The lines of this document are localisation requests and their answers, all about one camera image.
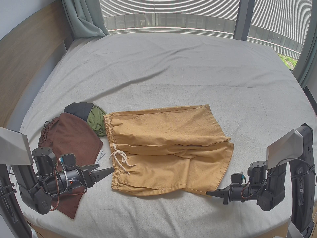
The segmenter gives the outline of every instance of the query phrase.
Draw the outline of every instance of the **white drawstring bow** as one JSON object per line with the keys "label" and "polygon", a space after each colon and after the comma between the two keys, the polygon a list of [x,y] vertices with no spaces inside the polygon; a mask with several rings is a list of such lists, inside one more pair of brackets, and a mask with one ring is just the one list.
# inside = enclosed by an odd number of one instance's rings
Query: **white drawstring bow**
{"label": "white drawstring bow", "polygon": [[126,153],[123,152],[123,151],[121,151],[121,150],[118,150],[115,144],[112,144],[112,145],[113,145],[113,148],[115,149],[115,151],[110,155],[109,159],[113,156],[114,159],[117,161],[117,163],[120,165],[120,167],[121,167],[125,172],[127,172],[128,174],[130,174],[130,173],[125,169],[125,167],[124,167],[123,165],[121,165],[120,161],[119,161],[119,160],[117,159],[117,157],[116,157],[116,154],[120,154],[121,157],[122,157],[122,163],[127,164],[129,167],[136,166],[136,164],[130,165],[130,164],[128,163],[127,159],[126,159],[126,158],[127,158]]}

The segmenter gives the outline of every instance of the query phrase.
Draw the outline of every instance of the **mattress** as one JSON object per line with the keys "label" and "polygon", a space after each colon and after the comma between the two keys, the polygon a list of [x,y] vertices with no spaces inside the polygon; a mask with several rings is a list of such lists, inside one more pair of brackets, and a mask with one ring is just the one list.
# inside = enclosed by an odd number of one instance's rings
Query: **mattress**
{"label": "mattress", "polygon": [[[271,47],[211,36],[138,33],[76,40],[24,118],[21,132],[31,150],[44,122],[80,101],[107,113],[208,103],[235,144],[218,188],[230,184],[232,173],[246,174],[250,163],[266,160],[267,146],[291,129],[306,122],[317,131],[307,97]],[[102,141],[100,165],[107,168],[110,148],[106,137]],[[316,137],[313,150],[316,156]],[[65,237],[254,237],[290,217],[288,167],[286,177],[285,199],[269,212],[255,201],[223,205],[222,199],[182,190],[130,196],[111,189],[111,176],[82,197],[74,220],[58,211],[42,216],[17,198],[31,223]]]}

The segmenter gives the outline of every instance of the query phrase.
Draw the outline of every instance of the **wooden bed frame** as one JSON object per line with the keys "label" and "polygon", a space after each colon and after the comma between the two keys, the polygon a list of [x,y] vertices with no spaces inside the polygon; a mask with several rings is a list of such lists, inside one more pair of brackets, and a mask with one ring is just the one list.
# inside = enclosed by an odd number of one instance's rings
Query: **wooden bed frame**
{"label": "wooden bed frame", "polygon": [[[32,84],[36,74],[63,42],[68,49],[73,37],[61,0],[37,11],[0,40],[1,127],[8,125],[28,85]],[[316,211],[317,206],[314,207],[313,216]],[[46,238],[62,238],[54,232],[32,226]],[[287,224],[284,224],[258,238],[284,237],[286,232]],[[317,233],[313,232],[312,237],[317,237]]]}

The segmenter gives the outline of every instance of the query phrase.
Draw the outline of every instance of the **yellow shorts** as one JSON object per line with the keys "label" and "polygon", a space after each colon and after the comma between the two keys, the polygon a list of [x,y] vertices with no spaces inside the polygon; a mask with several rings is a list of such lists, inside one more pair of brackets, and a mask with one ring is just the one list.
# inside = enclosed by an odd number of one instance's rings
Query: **yellow shorts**
{"label": "yellow shorts", "polygon": [[231,138],[208,104],[114,112],[104,120],[111,151],[117,153],[111,188],[131,195],[177,189],[206,195],[219,185],[233,153]]}

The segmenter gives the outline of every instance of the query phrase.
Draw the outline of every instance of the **bed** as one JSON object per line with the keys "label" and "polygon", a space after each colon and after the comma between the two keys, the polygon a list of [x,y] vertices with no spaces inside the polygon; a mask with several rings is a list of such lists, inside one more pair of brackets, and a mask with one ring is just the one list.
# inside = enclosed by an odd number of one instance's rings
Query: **bed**
{"label": "bed", "polygon": [[[246,173],[251,162],[265,160],[267,146],[291,129],[306,122],[317,131],[306,95],[271,47],[211,36],[138,33],[75,40],[23,120],[20,132],[30,148],[37,147],[46,120],[80,101],[107,113],[209,104],[235,144],[219,188],[232,173]],[[109,143],[101,140],[106,155],[100,166],[107,168]],[[313,148],[316,156],[316,138]],[[130,196],[111,190],[111,176],[82,197],[74,220],[58,211],[42,216],[19,193],[17,199],[29,222],[69,238],[255,237],[287,222],[290,179],[285,188],[285,199],[269,212],[254,201],[223,205],[222,199],[181,190]]]}

